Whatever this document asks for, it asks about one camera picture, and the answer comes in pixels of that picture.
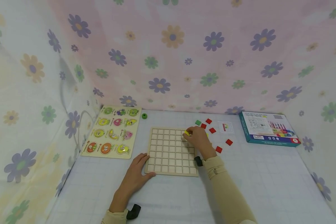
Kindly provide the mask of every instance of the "hand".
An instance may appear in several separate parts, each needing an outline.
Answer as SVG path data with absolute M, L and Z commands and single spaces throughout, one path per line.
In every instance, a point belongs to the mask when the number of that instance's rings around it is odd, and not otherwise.
M 183 137 L 200 151 L 204 160 L 217 156 L 217 153 L 212 147 L 208 136 L 203 128 L 198 126 L 189 127 L 187 129 L 187 132 L 189 132 L 191 136 L 188 136 L 184 133 Z
M 145 162 L 149 159 L 147 153 L 141 153 L 133 159 L 130 167 L 128 168 L 121 185 L 114 194 L 110 212 L 123 212 L 128 204 L 131 196 L 144 186 L 144 184 L 156 176 L 156 173 L 151 172 L 147 175 L 142 175 L 142 168 Z

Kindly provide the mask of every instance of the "wooden grid board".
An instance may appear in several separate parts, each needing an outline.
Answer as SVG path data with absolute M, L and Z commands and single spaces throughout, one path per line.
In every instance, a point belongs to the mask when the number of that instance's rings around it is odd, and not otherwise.
M 151 128 L 148 142 L 149 160 L 145 173 L 198 177 L 194 158 L 197 150 L 184 139 L 184 129 Z

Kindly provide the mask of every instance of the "beige sleeve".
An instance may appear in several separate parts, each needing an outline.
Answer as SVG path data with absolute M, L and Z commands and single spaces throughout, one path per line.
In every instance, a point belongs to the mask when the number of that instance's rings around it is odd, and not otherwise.
M 250 207 L 224 167 L 219 156 L 203 161 L 215 199 L 227 224 L 256 224 Z
M 109 210 L 107 210 L 105 216 L 101 221 L 101 224 L 126 224 L 127 213 L 128 209 L 124 210 L 124 212 L 115 212 L 115 213 L 112 213 Z

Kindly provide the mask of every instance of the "right hand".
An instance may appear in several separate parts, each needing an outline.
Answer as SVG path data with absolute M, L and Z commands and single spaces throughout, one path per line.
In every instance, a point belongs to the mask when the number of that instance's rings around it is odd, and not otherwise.
M 217 156 L 215 149 L 211 145 L 205 130 L 201 127 L 189 127 L 187 132 L 191 135 L 183 134 L 183 137 L 200 151 L 204 160 Z

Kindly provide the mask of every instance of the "wooden peg puzzle board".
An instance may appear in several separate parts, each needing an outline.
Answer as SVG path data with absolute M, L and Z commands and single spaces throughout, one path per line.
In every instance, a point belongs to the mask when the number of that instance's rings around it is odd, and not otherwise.
M 183 137 L 184 129 L 152 128 L 145 173 L 198 176 L 194 158 L 197 151 Z
M 82 156 L 130 159 L 142 108 L 103 106 Z

